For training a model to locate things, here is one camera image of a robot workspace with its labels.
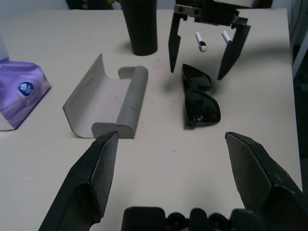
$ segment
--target black sunglasses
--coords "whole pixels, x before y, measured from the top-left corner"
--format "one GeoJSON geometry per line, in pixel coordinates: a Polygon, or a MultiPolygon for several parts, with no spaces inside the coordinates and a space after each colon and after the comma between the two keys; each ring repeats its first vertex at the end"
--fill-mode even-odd
{"type": "Polygon", "coordinates": [[[185,125],[197,127],[218,123],[221,118],[219,105],[205,93],[213,84],[210,76],[183,64],[182,79],[185,89],[185,125]]]}

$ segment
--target white table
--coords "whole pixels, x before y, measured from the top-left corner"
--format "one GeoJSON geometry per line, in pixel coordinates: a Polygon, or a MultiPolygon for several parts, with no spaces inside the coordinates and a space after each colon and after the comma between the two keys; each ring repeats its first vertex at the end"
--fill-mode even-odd
{"type": "Polygon", "coordinates": [[[158,51],[138,57],[129,48],[121,11],[37,11],[0,22],[11,60],[35,62],[52,89],[16,131],[0,133],[0,224],[4,231],[38,230],[70,167],[93,140],[71,132],[62,106],[90,65],[103,53],[107,75],[122,66],[149,70],[134,140],[120,140],[114,181],[102,222],[92,231],[119,231],[125,208],[160,206],[189,216],[194,207],[229,217],[243,207],[224,139],[226,131],[261,143],[301,188],[286,11],[247,10],[251,30],[232,70],[217,81],[225,49],[224,26],[180,24],[175,73],[167,42],[172,11],[157,11],[158,51]],[[199,52],[201,31],[208,45],[199,52]],[[182,63],[208,73],[209,94],[221,121],[184,130],[182,63]]]}

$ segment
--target black cylinder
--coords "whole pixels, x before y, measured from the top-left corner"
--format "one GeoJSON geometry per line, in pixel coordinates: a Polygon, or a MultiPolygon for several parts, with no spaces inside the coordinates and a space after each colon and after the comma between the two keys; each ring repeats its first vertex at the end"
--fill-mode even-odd
{"type": "Polygon", "coordinates": [[[135,55],[157,51],[156,0],[120,0],[135,55]]]}

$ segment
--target white marker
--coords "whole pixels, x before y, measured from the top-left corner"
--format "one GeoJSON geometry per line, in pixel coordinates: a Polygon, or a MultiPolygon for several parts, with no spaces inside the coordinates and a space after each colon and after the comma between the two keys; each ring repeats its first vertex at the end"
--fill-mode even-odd
{"type": "Polygon", "coordinates": [[[206,49],[207,49],[207,46],[206,46],[206,43],[202,40],[199,31],[197,31],[197,33],[196,33],[196,38],[197,38],[197,41],[198,41],[200,51],[205,52],[206,49]]]}
{"type": "Polygon", "coordinates": [[[223,38],[225,39],[225,41],[226,41],[227,44],[232,43],[231,38],[229,37],[228,33],[227,33],[225,30],[222,32],[222,36],[223,36],[223,38]]]}

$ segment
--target purple package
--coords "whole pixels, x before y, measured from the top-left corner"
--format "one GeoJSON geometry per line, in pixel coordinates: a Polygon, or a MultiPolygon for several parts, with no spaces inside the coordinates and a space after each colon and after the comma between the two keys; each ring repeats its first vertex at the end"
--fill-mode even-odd
{"type": "Polygon", "coordinates": [[[17,129],[50,88],[36,64],[0,61],[0,130],[17,129]]]}

